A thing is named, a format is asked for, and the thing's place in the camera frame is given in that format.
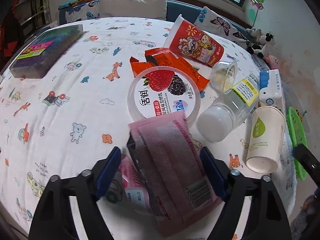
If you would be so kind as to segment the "pink snack wrapper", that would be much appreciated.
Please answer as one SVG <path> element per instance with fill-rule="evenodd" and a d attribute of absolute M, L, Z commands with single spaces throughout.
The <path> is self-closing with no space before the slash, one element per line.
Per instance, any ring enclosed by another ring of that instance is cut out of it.
<path fill-rule="evenodd" d="M 132 122 L 129 129 L 129 155 L 119 167 L 127 200 L 157 220 L 163 237 L 187 229 L 221 203 L 183 111 Z"/>

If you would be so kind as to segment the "clear plastic bottle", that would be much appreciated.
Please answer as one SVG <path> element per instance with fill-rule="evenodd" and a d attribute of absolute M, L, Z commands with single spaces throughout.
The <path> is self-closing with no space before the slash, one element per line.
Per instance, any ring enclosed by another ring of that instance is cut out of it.
<path fill-rule="evenodd" d="M 207 141 L 223 141 L 247 119 L 258 99 L 259 77 L 249 74 L 200 114 L 196 123 L 199 133 Z"/>

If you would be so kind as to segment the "white paper cup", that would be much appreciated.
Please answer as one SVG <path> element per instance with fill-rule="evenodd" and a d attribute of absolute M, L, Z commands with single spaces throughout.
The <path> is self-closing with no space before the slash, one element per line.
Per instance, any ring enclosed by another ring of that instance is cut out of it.
<path fill-rule="evenodd" d="M 246 158 L 246 166 L 250 170 L 260 174 L 276 172 L 284 131 L 285 118 L 279 109 L 262 106 L 254 111 Z"/>

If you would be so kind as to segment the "white milk carton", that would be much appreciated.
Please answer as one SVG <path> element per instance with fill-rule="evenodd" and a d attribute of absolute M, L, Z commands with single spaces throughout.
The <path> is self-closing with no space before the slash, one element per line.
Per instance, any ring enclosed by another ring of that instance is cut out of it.
<path fill-rule="evenodd" d="M 259 79 L 259 106 L 276 107 L 285 115 L 285 98 L 279 70 L 260 72 Z"/>

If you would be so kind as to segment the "strawberry yogurt tub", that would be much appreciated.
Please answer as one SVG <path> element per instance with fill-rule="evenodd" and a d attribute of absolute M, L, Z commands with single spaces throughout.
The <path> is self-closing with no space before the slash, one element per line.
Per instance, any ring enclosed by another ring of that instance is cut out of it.
<path fill-rule="evenodd" d="M 167 66 L 142 71 L 132 81 L 127 95 L 127 107 L 135 121 L 183 111 L 191 125 L 200 104 L 195 82 L 181 70 Z"/>

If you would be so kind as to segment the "small clear plastic cup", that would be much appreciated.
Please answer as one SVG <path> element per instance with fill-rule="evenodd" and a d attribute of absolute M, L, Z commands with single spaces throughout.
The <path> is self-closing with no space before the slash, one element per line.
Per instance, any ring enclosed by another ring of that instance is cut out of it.
<path fill-rule="evenodd" d="M 224 93 L 233 87 L 238 72 L 236 61 L 219 61 L 210 73 L 210 85 L 218 92 Z"/>

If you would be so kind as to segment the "orange snack wrapper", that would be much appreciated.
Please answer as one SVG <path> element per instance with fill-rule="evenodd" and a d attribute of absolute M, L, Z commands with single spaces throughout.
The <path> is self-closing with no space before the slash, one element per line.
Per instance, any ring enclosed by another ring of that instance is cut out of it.
<path fill-rule="evenodd" d="M 198 73 L 193 66 L 183 57 L 176 55 L 169 48 L 153 48 L 145 51 L 146 62 L 140 62 L 134 57 L 130 57 L 134 77 L 142 71 L 155 66 L 166 66 L 176 68 L 187 74 L 197 85 L 199 91 L 203 91 L 209 83 L 209 79 Z"/>

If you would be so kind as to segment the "red cartoon paper cup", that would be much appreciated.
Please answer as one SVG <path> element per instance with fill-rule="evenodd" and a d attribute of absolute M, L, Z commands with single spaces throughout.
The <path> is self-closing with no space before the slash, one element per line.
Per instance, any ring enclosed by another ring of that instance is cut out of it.
<path fill-rule="evenodd" d="M 181 15 L 172 26 L 164 48 L 209 67 L 213 67 L 219 62 L 224 54 L 224 47 L 219 42 L 185 20 Z"/>

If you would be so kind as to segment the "green plastic trash basket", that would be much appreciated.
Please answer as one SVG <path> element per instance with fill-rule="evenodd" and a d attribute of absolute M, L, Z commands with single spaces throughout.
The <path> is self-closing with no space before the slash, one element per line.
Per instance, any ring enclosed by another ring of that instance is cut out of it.
<path fill-rule="evenodd" d="M 303 144 L 307 147 L 308 143 L 306 140 L 302 122 L 300 120 L 300 117 L 297 111 L 291 106 L 287 110 L 286 122 L 289 130 L 292 146 L 296 147 L 299 144 Z M 299 161 L 294 159 L 294 162 L 295 162 L 295 168 L 296 168 L 296 177 L 299 178 L 301 181 L 306 180 L 306 177 L 308 175 L 306 170 L 304 170 L 304 168 L 299 163 Z"/>

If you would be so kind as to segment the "grey sleeve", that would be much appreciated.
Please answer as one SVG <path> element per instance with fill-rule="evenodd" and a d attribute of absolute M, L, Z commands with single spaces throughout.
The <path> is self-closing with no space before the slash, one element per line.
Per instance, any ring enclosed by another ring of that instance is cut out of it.
<path fill-rule="evenodd" d="M 319 222 L 313 228 L 313 233 L 307 231 L 312 228 L 313 222 L 316 222 L 319 215 L 319 196 L 310 195 L 304 201 L 299 214 L 290 224 L 292 239 L 317 239 L 319 237 Z"/>

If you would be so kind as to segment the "printed white table cloth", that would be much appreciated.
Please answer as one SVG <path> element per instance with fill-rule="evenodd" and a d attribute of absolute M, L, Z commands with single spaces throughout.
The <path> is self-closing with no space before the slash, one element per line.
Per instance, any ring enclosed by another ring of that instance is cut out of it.
<path fill-rule="evenodd" d="M 49 178 L 78 175 L 108 156 L 114 146 L 128 154 L 127 94 L 134 79 L 129 59 L 145 61 L 144 52 L 163 47 L 173 25 L 146 18 L 101 18 L 83 21 L 84 35 L 42 79 L 16 79 L 8 68 L 1 82 L 1 211 L 11 225 L 28 234 L 31 219 Z M 71 141 L 73 124 L 85 126 L 79 141 Z M 245 164 L 251 120 L 248 118 L 223 141 L 203 139 L 189 126 L 196 150 L 207 146 L 248 177 L 262 174 Z M 286 212 L 295 205 L 292 144 L 287 131 L 275 184 Z M 115 177 L 99 210 L 114 239 L 165 239 L 155 218 L 141 215 L 127 201 L 121 174 Z"/>

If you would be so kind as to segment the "pink plush toy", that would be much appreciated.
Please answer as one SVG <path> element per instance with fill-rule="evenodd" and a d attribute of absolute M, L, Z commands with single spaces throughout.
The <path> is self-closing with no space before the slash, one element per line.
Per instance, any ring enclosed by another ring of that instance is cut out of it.
<path fill-rule="evenodd" d="M 271 70 L 279 69 L 279 62 L 275 56 L 269 55 L 265 58 L 265 61 Z"/>

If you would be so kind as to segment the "cow plush toy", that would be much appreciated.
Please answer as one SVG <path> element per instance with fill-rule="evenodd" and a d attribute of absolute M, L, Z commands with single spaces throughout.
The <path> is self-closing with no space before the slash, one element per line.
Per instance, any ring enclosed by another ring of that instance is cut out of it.
<path fill-rule="evenodd" d="M 261 29 L 251 28 L 246 29 L 252 38 L 252 42 L 247 46 L 247 51 L 251 55 L 265 60 L 271 53 L 275 45 L 275 37 L 272 33 L 263 34 Z"/>

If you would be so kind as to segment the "butterfly print pillow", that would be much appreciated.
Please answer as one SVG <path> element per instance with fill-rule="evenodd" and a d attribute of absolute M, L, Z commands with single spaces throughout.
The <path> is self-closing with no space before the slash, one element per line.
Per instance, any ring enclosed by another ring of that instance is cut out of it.
<path fill-rule="evenodd" d="M 247 49 L 250 41 L 240 32 L 229 20 L 224 19 L 208 7 L 203 7 L 194 25 L 199 29 L 214 35 L 228 39 L 244 50 Z"/>

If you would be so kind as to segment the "beige cushion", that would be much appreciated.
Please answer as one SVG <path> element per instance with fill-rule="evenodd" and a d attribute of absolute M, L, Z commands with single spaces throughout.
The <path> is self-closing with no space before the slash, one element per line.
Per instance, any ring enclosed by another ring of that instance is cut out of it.
<path fill-rule="evenodd" d="M 167 0 L 99 0 L 101 17 L 167 19 Z"/>

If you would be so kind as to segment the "blue sofa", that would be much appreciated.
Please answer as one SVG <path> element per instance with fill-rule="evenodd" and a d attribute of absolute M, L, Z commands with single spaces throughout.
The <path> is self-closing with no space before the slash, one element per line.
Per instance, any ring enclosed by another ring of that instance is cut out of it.
<path fill-rule="evenodd" d="M 59 6 L 59 25 L 73 22 L 73 20 L 68 21 L 66 18 L 66 15 L 71 15 L 74 12 L 80 12 L 81 10 L 84 10 L 85 6 L 89 5 L 90 3 L 92 2 L 82 2 L 80 4 L 77 4 L 76 6 L 72 6 L 71 4 L 60 5 Z M 174 22 L 178 17 L 178 15 L 181 14 L 186 20 L 188 20 L 191 23 L 194 23 L 204 7 L 208 7 L 213 12 L 219 14 L 222 18 L 224 18 L 226 21 L 229 21 L 232 25 L 234 25 L 239 30 L 251 27 L 250 24 L 230 14 L 229 12 L 222 10 L 211 4 L 203 3 L 200 1 L 185 3 L 178 0 L 167 0 L 166 20 L 169 22 Z"/>

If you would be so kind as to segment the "colourful pinwheel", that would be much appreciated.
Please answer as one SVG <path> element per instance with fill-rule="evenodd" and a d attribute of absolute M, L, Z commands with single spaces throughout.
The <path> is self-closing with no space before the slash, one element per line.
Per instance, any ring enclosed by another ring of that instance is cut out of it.
<path fill-rule="evenodd" d="M 251 5 L 253 7 L 253 9 L 249 10 L 249 18 L 252 21 L 252 26 L 254 26 L 258 16 L 258 12 L 261 10 L 264 10 L 263 3 L 265 0 L 249 0 L 249 1 L 251 2 Z"/>

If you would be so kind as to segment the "metal rack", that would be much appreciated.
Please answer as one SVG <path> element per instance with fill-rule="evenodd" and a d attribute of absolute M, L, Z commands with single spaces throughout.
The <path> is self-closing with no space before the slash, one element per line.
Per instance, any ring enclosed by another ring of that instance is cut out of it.
<path fill-rule="evenodd" d="M 36 31 L 51 22 L 49 0 L 18 0 L 14 13 L 25 33 Z"/>

